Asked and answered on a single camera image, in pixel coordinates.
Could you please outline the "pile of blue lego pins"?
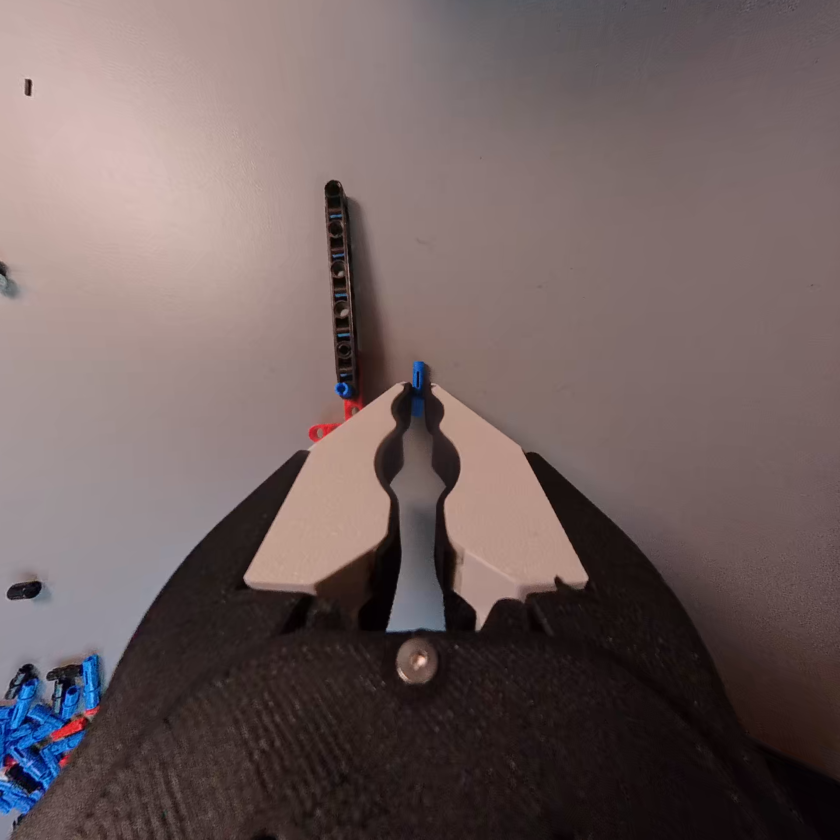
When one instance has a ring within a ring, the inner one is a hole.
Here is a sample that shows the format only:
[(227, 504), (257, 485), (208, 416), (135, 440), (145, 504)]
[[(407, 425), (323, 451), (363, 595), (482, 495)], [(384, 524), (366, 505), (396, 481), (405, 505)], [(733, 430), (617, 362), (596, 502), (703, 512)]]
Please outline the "pile of blue lego pins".
[(1, 703), (1, 813), (19, 822), (68, 765), (102, 700), (98, 654), (51, 669), (25, 663)]

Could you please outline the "red lego connector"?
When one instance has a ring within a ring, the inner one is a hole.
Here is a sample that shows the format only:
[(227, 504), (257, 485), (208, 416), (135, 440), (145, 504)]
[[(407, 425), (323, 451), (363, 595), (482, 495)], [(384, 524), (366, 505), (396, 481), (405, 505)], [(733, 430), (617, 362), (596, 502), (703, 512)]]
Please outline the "red lego connector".
[(331, 432), (339, 428), (341, 425), (349, 421), (355, 416), (363, 407), (364, 401), (359, 397), (342, 399), (343, 403), (343, 419), (334, 423), (316, 423), (311, 425), (308, 430), (308, 436), (313, 444), (318, 443), (327, 437)]

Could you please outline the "black lego beam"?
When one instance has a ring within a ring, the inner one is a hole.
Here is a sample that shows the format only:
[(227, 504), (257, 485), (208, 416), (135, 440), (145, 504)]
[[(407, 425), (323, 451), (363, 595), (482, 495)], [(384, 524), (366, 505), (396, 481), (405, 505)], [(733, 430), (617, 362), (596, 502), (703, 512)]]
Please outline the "black lego beam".
[(338, 180), (330, 180), (324, 186), (324, 215), (328, 239), (332, 342), (336, 375), (334, 390), (341, 399), (353, 400), (358, 397), (361, 389), (350, 205), (343, 185)]

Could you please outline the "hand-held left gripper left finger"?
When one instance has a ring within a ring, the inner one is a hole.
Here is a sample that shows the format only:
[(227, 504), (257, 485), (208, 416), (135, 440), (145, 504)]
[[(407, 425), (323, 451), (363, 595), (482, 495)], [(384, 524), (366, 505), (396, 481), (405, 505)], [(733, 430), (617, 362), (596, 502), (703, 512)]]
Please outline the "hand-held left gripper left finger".
[(245, 572), (252, 590), (314, 595), (361, 621), (391, 617), (401, 569), (392, 483), (411, 386), (398, 382), (312, 444)]

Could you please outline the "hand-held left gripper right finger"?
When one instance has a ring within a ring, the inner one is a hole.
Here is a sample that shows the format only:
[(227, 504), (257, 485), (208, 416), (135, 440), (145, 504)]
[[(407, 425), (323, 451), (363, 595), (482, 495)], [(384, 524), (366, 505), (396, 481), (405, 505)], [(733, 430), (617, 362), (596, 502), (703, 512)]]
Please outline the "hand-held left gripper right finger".
[(500, 601), (525, 602), (556, 591), (583, 590), (589, 575), (523, 448), (448, 393), (431, 385), (429, 406), (440, 406), (435, 443), (446, 478), (444, 533), (454, 553), (447, 588), (487, 622)]

